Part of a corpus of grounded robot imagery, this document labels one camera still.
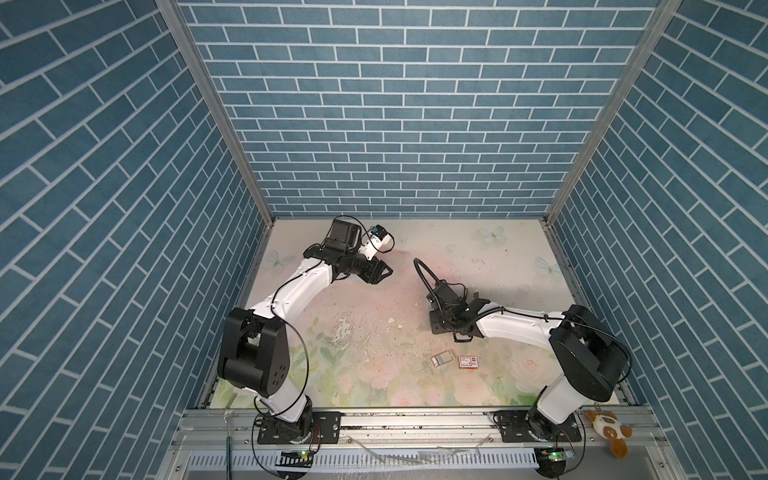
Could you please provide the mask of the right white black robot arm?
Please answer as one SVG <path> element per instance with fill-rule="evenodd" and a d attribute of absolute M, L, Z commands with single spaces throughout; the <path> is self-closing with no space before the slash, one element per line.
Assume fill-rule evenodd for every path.
<path fill-rule="evenodd" d="M 562 312 L 514 310 L 460 295 L 445 280 L 429 284 L 427 291 L 435 334 L 450 333 L 457 343 L 511 340 L 554 355 L 560 372 L 538 395 L 528 414 L 530 425 L 560 426 L 587 402 L 608 401 L 630 370 L 628 348 L 584 306 Z"/>

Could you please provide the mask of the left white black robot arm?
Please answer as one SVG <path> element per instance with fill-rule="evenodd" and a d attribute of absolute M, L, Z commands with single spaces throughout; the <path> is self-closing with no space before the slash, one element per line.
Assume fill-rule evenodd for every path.
<path fill-rule="evenodd" d="M 378 284 L 393 273 L 379 256 L 394 249 L 395 237 L 383 226 L 365 228 L 357 219 L 335 218 L 320 243 L 310 245 L 289 278 L 264 300 L 233 309 L 224 321 L 217 375 L 256 396 L 268 417 L 299 424 L 311 413 L 303 388 L 288 380 L 291 358 L 288 332 L 323 290 L 341 277 Z"/>

